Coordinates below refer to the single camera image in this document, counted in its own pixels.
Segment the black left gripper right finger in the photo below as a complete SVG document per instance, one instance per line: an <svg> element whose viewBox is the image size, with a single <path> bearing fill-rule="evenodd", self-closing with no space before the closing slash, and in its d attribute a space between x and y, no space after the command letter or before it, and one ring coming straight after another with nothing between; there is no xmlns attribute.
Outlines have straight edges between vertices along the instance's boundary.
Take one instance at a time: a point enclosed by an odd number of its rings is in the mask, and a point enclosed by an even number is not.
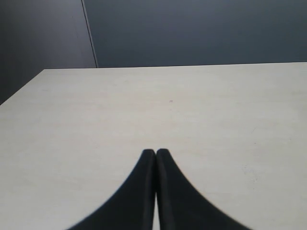
<svg viewBox="0 0 307 230"><path fill-rule="evenodd" d="M167 149L156 153L156 175L160 229L242 229L242 224L212 205L193 187Z"/></svg>

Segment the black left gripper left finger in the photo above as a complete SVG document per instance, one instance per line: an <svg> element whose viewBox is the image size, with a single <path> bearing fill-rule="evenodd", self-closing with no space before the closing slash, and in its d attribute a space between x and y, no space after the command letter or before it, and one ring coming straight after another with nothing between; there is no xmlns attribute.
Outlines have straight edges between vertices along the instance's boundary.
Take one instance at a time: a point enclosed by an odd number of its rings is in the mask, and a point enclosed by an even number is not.
<svg viewBox="0 0 307 230"><path fill-rule="evenodd" d="M155 152L142 151L120 188L71 230L151 230L155 205Z"/></svg>

